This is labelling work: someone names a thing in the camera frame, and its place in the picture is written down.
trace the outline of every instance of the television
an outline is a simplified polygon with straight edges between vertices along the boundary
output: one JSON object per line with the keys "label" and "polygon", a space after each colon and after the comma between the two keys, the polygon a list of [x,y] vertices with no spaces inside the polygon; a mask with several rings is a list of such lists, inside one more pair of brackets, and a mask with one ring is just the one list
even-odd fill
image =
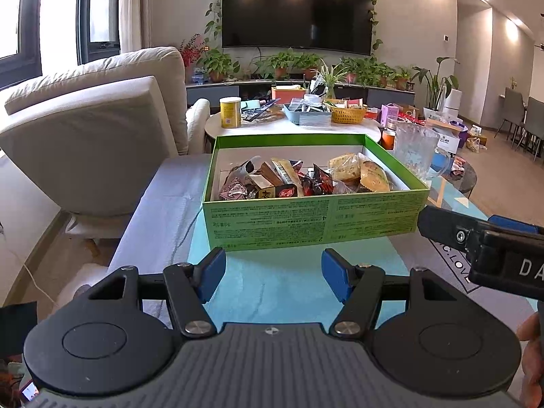
{"label": "television", "polygon": [[372,0],[223,0],[223,47],[371,54]]}

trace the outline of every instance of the ribbed gray surface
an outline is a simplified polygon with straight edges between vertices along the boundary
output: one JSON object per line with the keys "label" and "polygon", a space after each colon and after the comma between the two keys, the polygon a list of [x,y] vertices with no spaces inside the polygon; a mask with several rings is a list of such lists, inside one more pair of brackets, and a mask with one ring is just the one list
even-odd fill
{"label": "ribbed gray surface", "polygon": [[319,324],[275,327],[279,332],[271,335],[267,325],[227,324],[219,336],[187,343],[166,371],[141,388],[102,400],[44,391],[31,408],[520,406],[505,393],[472,401],[414,394],[388,380],[360,344],[333,339]]}

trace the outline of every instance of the sofa leg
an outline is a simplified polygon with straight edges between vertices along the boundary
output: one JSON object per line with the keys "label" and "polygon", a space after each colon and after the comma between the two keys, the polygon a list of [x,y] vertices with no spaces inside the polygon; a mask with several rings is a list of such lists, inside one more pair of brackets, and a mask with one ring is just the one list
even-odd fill
{"label": "sofa leg", "polygon": [[91,252],[93,258],[100,256],[100,250],[93,239],[85,239],[85,247]]}

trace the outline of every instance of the white triangle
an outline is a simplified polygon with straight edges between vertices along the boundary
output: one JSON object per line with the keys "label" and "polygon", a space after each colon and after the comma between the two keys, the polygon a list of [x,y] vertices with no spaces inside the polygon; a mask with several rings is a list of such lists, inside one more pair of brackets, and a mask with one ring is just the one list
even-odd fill
{"label": "white triangle", "polygon": [[466,208],[469,208],[469,200],[466,199],[464,196],[462,198],[455,198],[455,200],[460,204],[463,204]]}

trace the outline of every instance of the glass pitcher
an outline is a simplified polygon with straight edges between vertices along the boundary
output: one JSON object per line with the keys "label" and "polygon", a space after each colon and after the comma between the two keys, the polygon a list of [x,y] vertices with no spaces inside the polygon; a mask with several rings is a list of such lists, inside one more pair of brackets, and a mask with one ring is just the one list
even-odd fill
{"label": "glass pitcher", "polygon": [[[397,158],[420,180],[439,177],[449,167],[450,155],[437,147],[440,134],[428,127],[417,124],[399,124],[396,128],[393,156]],[[444,167],[439,171],[431,169],[435,154],[444,156]]]}

